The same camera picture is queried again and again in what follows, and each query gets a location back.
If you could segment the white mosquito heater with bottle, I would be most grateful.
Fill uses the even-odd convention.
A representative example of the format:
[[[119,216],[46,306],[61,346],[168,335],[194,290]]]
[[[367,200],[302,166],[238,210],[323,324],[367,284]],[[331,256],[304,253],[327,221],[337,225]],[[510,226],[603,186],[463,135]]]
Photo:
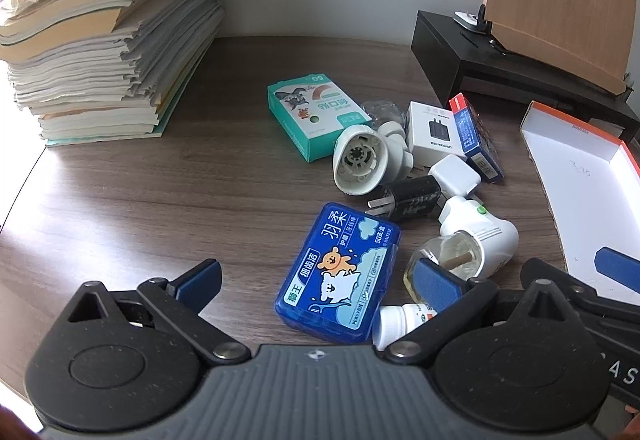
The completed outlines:
[[[516,226],[494,216],[472,198],[450,197],[438,221],[439,236],[412,254],[404,273],[405,288],[418,304],[428,304],[414,288],[413,270],[418,260],[431,260],[463,281],[484,280],[507,264],[518,248]]]

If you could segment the small white pill bottle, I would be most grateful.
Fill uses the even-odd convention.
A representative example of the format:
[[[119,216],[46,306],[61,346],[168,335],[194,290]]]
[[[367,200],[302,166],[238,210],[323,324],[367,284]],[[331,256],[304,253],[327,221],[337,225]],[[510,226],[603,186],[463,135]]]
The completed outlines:
[[[434,316],[437,316],[437,312],[428,304],[381,307],[372,325],[372,344],[376,350],[383,351]]]

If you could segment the black charger plug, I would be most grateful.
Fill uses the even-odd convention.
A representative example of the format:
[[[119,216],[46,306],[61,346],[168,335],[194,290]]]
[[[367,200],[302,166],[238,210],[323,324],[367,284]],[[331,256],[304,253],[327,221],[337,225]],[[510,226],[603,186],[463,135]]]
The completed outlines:
[[[383,186],[382,195],[368,201],[367,215],[401,222],[429,215],[437,205],[442,188],[432,176],[416,177]]]

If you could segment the blue floss pick box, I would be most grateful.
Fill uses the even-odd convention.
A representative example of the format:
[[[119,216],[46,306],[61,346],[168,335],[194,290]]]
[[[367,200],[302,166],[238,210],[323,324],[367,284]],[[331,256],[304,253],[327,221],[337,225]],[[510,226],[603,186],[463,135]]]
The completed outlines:
[[[400,239],[395,223],[325,204],[288,271],[274,311],[284,324],[326,342],[367,342]]]

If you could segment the white square charger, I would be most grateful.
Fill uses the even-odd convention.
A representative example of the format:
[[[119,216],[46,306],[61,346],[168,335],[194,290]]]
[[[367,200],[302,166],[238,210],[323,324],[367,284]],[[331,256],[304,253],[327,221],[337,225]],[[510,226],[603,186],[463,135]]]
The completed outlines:
[[[480,175],[457,155],[447,155],[428,170],[440,186],[442,195],[468,197],[482,182]]]

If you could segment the red blue playing card box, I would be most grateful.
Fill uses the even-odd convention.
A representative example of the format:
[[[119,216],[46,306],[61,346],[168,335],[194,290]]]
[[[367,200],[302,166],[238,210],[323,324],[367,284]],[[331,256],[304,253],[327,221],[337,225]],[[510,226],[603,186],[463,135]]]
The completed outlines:
[[[466,161],[487,183],[503,180],[504,173],[495,145],[488,131],[463,93],[458,93],[449,100],[450,110],[454,115],[462,151]]]

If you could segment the white charger box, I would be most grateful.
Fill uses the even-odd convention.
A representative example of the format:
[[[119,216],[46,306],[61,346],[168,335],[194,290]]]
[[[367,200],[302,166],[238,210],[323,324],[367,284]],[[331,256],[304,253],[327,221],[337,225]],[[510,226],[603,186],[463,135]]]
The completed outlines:
[[[416,167],[431,167],[447,155],[466,160],[454,114],[443,108],[411,101],[407,143]]]

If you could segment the green bandage box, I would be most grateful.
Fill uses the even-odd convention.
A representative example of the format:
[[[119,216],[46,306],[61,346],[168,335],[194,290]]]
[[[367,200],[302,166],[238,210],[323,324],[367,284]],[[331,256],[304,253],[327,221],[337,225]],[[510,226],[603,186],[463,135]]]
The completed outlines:
[[[371,117],[325,74],[284,80],[267,88],[270,112],[307,163],[333,154],[348,127]]]

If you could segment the clear refill bottle white cap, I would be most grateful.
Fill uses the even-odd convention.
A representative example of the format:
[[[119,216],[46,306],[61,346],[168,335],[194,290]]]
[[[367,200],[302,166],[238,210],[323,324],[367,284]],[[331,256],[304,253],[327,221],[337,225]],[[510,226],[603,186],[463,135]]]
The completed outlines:
[[[361,103],[361,108],[370,117],[368,125],[372,129],[379,130],[386,122],[394,122],[401,126],[402,134],[406,134],[406,113],[401,111],[394,102],[389,100],[364,101]]]

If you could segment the orange white box lid tray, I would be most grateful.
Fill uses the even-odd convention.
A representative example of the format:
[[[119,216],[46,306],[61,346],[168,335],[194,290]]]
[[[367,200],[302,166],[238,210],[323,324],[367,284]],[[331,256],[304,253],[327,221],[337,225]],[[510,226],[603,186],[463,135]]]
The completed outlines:
[[[600,272],[597,252],[639,258],[639,165],[625,142],[539,102],[529,104],[521,134],[544,186],[567,271],[605,298],[638,304],[633,267]]]

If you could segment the black monitor riser shelf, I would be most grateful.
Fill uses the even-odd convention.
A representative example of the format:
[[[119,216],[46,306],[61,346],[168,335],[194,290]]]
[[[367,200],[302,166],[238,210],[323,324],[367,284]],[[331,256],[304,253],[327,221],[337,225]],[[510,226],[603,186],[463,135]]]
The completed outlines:
[[[538,101],[585,122],[595,118],[619,126],[625,142],[639,134],[627,93],[613,96],[564,70],[507,52],[450,16],[420,11],[411,50],[442,105],[460,92],[521,104]]]

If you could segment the stack of books and papers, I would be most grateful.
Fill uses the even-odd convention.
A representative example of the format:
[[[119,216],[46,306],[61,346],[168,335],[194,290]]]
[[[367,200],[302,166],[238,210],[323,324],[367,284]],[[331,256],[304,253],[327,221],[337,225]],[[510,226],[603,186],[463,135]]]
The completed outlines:
[[[1,0],[1,57],[47,144],[156,137],[223,18],[221,0]]]

